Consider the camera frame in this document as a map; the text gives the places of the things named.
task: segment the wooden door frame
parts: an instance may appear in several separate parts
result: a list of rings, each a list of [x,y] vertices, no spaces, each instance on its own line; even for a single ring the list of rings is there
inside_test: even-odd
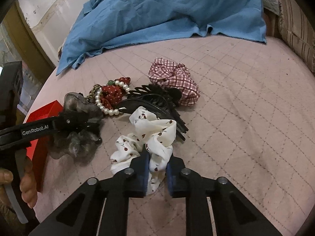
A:
[[[14,2],[9,9],[3,24],[22,60],[34,76],[44,84],[56,67],[27,24],[18,1]]]

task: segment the red plaid scrunchie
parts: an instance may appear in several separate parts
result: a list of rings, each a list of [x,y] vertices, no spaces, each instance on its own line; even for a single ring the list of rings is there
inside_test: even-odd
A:
[[[153,84],[162,88],[175,87],[182,92],[180,105],[194,105],[200,97],[198,85],[190,78],[190,73],[184,64],[164,58],[156,58],[149,70],[148,77]]]

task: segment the metal screw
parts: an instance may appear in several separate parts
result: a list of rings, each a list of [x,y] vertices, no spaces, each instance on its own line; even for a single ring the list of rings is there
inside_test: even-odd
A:
[[[184,168],[184,169],[181,170],[181,173],[184,174],[184,175],[189,175],[190,172],[191,172],[191,170],[188,169],[188,168]]]
[[[126,175],[132,175],[134,173],[134,170],[132,168],[126,168],[124,172]]]
[[[227,184],[228,180],[227,180],[226,177],[220,176],[220,177],[218,178],[218,182],[219,182],[220,184]]]
[[[97,183],[97,179],[95,177],[91,177],[88,179],[88,185],[94,185]]]

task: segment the red polka dot bow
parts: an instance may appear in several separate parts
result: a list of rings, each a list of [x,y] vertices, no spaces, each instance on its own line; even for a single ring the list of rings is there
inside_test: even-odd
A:
[[[119,79],[115,79],[114,81],[122,81],[125,84],[130,84],[130,77],[121,77]],[[100,96],[100,100],[105,108],[114,109],[113,106],[117,105],[122,97],[126,94],[125,90],[116,85],[105,85],[102,86],[102,95]]]

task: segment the striped pillow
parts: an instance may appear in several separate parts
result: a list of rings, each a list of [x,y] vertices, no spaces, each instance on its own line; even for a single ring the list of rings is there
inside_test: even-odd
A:
[[[315,32],[295,0],[279,0],[282,39],[315,73]]]

